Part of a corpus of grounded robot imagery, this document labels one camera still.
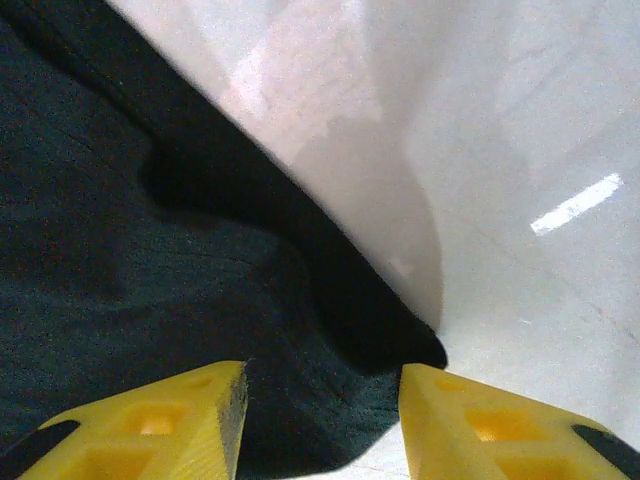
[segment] yellow triangular block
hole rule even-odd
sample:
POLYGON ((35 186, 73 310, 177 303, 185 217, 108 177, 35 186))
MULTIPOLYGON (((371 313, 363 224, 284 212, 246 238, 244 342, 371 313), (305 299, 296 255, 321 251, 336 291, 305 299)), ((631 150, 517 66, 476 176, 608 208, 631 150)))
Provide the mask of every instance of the yellow triangular block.
POLYGON ((573 430, 592 420, 425 365, 405 365, 400 419, 413 480, 628 480, 573 430))
POLYGON ((64 412, 80 426, 21 480, 231 480, 246 411, 243 363, 220 362, 64 412))

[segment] white floor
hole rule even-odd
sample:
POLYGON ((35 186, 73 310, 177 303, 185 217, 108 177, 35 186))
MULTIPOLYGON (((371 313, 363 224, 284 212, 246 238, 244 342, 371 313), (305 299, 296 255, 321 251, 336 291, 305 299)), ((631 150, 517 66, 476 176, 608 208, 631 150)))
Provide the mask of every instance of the white floor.
MULTIPOLYGON (((640 3, 113 0, 335 216, 450 370, 640 449, 640 3)), ((407 476, 392 430, 332 478, 407 476)))

